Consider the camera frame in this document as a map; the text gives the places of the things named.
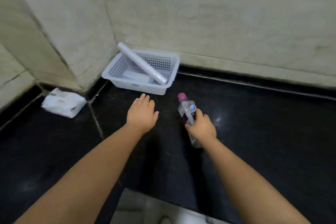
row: basket rim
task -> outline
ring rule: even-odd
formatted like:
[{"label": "basket rim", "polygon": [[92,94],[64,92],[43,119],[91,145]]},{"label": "basket rim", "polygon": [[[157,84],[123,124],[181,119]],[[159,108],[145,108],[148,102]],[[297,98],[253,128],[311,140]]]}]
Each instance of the basket rim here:
[{"label": "basket rim", "polygon": [[[160,85],[160,84],[152,84],[152,83],[136,83],[137,85],[141,85],[141,86],[148,86],[148,87],[154,87],[154,88],[162,88],[162,89],[167,89],[169,88],[172,84],[173,81],[175,80],[176,74],[177,74],[177,70],[180,66],[180,56],[178,56],[177,54],[172,54],[172,53],[166,53],[166,52],[154,52],[154,51],[146,51],[146,50],[137,50],[137,49],[132,49],[133,52],[137,53],[137,54],[149,54],[149,55],[155,55],[155,56],[159,56],[160,54],[162,55],[162,57],[170,57],[170,58],[175,58],[175,64],[174,64],[174,68],[171,72],[170,78],[168,80],[168,82],[165,85]],[[104,79],[110,80],[112,81],[117,81],[117,82],[127,82],[127,83],[132,83],[131,80],[127,80],[127,79],[120,79],[120,78],[114,78],[111,77],[108,74],[108,71],[111,69],[112,66],[115,65],[116,62],[118,62],[118,60],[120,59],[120,56],[123,56],[124,54],[122,52],[119,52],[113,59],[112,61],[107,65],[107,67],[104,69],[104,71],[102,72],[101,76]]]}]

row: hand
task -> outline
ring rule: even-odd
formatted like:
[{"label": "hand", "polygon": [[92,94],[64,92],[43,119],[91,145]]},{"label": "hand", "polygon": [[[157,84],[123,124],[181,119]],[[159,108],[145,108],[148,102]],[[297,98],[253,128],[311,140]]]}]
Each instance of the hand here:
[{"label": "hand", "polygon": [[196,121],[195,125],[185,125],[187,131],[196,138],[201,144],[206,140],[212,140],[217,138],[215,126],[211,123],[207,114],[203,115],[200,109],[196,109]]},{"label": "hand", "polygon": [[141,134],[147,133],[154,127],[159,117],[159,112],[154,112],[154,107],[154,100],[149,101],[149,96],[142,94],[129,108],[126,125]]}]

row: black countertop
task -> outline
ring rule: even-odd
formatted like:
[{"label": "black countertop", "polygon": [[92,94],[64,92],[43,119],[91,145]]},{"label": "black countertop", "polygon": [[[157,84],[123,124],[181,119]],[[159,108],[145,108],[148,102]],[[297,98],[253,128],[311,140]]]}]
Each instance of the black countertop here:
[{"label": "black countertop", "polygon": [[[263,175],[312,223],[336,223],[336,102],[178,74],[151,95],[159,119],[133,150],[96,223],[108,223],[124,187],[242,223],[210,158],[194,149],[177,94],[207,113],[219,140]],[[141,93],[110,82],[92,103],[107,137]],[[0,132],[0,222],[12,223],[101,140],[89,106],[73,119],[34,102]]]}]

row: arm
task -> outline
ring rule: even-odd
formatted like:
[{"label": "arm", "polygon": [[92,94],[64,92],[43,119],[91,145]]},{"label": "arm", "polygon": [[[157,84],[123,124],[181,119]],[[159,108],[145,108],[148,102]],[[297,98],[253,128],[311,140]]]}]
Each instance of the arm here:
[{"label": "arm", "polygon": [[133,148],[156,123],[154,101],[142,94],[126,124],[79,160],[15,223],[95,222]]},{"label": "arm", "polygon": [[309,223],[271,184],[216,138],[216,129],[208,115],[203,115],[200,109],[196,112],[195,125],[186,124],[186,129],[209,154],[245,223]]}]

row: person's right arm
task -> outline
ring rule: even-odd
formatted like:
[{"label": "person's right arm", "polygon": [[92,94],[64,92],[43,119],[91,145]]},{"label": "person's right arm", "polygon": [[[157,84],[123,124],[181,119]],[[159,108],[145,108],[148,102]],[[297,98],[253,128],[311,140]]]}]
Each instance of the person's right arm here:
[{"label": "person's right arm", "polygon": [[231,202],[245,223],[309,223],[267,180],[217,139],[208,115],[203,115],[200,109],[196,112],[195,125],[186,124],[185,127],[209,154]]}]

